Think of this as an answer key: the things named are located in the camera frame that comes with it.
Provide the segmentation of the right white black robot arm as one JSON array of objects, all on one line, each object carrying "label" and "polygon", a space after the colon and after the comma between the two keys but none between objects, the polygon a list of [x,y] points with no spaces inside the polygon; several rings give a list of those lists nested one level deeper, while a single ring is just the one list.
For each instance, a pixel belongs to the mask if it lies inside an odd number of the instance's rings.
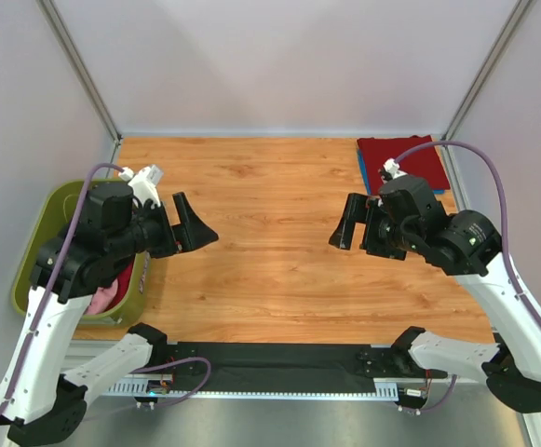
[{"label": "right white black robot arm", "polygon": [[495,329],[494,342],[479,344],[411,326],[395,351],[422,370],[487,386],[518,413],[541,413],[541,314],[518,276],[508,273],[491,221],[474,210],[447,212],[425,179],[402,175],[378,196],[349,194],[330,245],[350,249],[359,224],[367,254],[400,261],[421,256],[468,291]]}]

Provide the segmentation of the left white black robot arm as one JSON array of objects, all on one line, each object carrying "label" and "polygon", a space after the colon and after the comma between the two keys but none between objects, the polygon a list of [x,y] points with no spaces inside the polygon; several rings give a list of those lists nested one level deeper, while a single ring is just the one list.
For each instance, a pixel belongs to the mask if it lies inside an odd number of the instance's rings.
[{"label": "left white black robot arm", "polygon": [[19,446],[66,440],[119,379],[165,368],[167,336],[145,323],[88,363],[69,372],[61,366],[97,290],[110,286],[137,255],[167,258],[218,240],[185,194],[174,194],[173,202],[177,224],[127,183],[97,182],[81,191],[69,224],[40,247],[15,357],[0,384],[0,426],[8,428],[9,440]]}]

